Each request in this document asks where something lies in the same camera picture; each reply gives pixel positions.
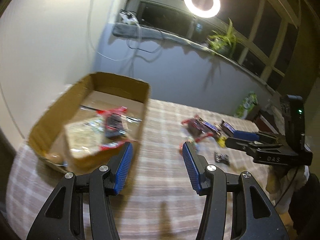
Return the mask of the red date snack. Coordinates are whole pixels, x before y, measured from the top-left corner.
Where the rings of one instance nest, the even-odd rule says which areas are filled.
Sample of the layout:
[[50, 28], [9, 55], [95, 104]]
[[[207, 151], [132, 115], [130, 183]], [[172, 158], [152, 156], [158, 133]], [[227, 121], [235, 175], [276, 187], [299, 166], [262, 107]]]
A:
[[196, 143], [207, 137], [214, 137], [215, 135], [211, 129], [203, 124], [202, 119], [198, 115], [183, 120], [181, 124], [187, 129]]

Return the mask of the clear bag of bread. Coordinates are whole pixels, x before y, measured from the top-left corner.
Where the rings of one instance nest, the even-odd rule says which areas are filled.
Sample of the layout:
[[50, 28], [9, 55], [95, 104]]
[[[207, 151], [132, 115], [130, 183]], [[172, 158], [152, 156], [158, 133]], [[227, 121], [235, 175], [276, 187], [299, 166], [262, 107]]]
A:
[[100, 151], [103, 140], [103, 118], [93, 117], [63, 126], [48, 153], [50, 162], [62, 165], [89, 166], [89, 162]]

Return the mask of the snickers bar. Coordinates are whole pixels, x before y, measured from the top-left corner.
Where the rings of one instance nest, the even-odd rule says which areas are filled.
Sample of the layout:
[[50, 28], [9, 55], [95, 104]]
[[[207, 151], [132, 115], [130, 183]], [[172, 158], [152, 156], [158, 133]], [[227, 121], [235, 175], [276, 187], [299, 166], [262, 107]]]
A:
[[207, 122], [207, 121], [202, 121], [202, 124], [204, 126], [206, 126], [208, 129], [210, 129], [212, 132], [215, 133], [220, 133], [221, 132], [221, 128], [215, 125], [212, 125], [211, 123]]

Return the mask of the yellow snack packet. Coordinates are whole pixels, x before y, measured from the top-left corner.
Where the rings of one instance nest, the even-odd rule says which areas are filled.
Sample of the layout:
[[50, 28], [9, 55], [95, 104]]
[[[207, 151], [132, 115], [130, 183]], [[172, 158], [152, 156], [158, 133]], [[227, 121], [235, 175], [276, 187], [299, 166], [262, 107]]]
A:
[[220, 136], [219, 138], [216, 139], [217, 144], [221, 147], [221, 148], [225, 148], [225, 141], [226, 141], [226, 137], [225, 136]]

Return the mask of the small black snack packet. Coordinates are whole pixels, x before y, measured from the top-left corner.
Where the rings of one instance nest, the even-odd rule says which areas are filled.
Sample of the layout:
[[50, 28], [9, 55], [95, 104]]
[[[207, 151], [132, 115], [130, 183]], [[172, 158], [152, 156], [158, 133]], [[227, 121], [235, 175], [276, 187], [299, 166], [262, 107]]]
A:
[[216, 162], [216, 163], [222, 163], [222, 164], [225, 164], [225, 165], [227, 165], [227, 166], [230, 165], [229, 156], [226, 155], [226, 154], [214, 152], [214, 158], [215, 158], [215, 162]]

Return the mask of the green tissue box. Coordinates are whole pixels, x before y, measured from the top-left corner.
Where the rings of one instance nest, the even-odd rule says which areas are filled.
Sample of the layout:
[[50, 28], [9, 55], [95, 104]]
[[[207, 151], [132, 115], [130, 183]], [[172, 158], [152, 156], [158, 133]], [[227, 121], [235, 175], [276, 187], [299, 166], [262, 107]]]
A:
[[242, 100], [237, 107], [234, 117], [240, 119], [246, 119], [251, 110], [258, 105], [258, 97], [255, 92], [249, 92], [249, 94]]

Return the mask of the brown cardboard box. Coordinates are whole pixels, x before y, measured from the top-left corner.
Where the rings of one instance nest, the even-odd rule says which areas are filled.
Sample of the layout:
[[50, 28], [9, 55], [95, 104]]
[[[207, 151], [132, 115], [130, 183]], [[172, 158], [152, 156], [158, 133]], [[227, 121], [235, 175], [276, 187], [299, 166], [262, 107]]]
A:
[[106, 164], [126, 142], [140, 149], [151, 86], [113, 73], [88, 74], [33, 126], [28, 144], [50, 167], [85, 174]]

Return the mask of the green potted plant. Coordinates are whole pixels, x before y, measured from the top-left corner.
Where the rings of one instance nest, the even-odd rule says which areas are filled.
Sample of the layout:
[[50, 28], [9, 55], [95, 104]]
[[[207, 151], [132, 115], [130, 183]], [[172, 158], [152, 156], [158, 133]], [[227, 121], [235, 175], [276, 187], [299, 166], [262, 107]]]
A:
[[225, 57], [232, 57], [238, 42], [232, 20], [229, 18], [229, 25], [224, 34], [213, 31], [213, 34], [207, 37], [207, 42], [209, 48], [215, 53]]

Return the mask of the grey windowsill mat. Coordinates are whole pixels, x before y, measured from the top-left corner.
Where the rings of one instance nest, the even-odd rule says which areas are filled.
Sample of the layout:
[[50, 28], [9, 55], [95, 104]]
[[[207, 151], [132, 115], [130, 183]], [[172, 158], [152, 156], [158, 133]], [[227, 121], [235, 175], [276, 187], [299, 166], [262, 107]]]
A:
[[112, 28], [112, 35], [119, 38], [140, 38], [141, 40], [153, 40], [153, 41], [169, 41], [174, 45], [180, 45], [186, 47], [189, 50], [194, 50], [197, 53], [205, 53], [206, 55], [218, 56], [225, 61], [239, 67], [243, 68], [240, 64], [231, 58], [228, 58], [220, 53], [209, 49], [208, 47], [202, 46], [198, 43], [190, 41], [186, 38], [177, 36], [176, 34], [168, 33], [166, 31], [149, 28], [144, 26], [129, 25], [124, 23], [115, 23]]

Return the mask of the white power strip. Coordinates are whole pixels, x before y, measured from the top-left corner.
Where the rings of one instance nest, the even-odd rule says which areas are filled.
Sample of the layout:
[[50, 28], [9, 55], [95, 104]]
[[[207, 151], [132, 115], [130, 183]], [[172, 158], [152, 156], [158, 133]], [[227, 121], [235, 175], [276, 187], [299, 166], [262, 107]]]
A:
[[120, 11], [120, 22], [127, 25], [137, 25], [139, 22], [136, 16], [129, 11], [121, 10]]

